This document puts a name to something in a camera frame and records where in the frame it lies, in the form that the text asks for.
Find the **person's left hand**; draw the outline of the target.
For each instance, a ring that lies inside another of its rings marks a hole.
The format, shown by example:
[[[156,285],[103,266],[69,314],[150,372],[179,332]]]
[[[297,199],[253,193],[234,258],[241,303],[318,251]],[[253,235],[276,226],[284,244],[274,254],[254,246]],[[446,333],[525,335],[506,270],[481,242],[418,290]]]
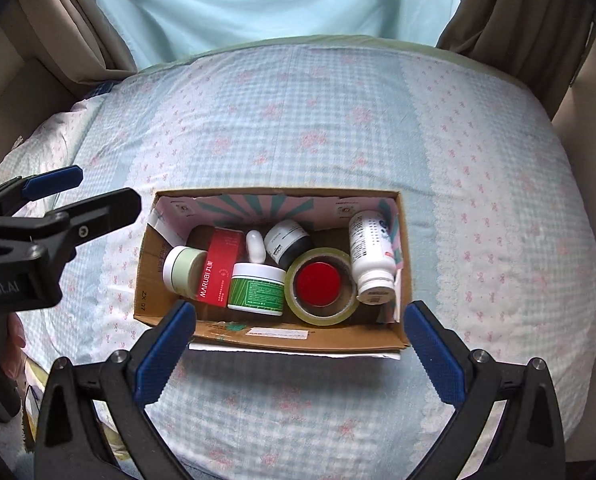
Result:
[[[26,335],[20,317],[10,312],[7,318],[7,340],[1,358],[2,369],[10,379],[17,380],[24,372]]]

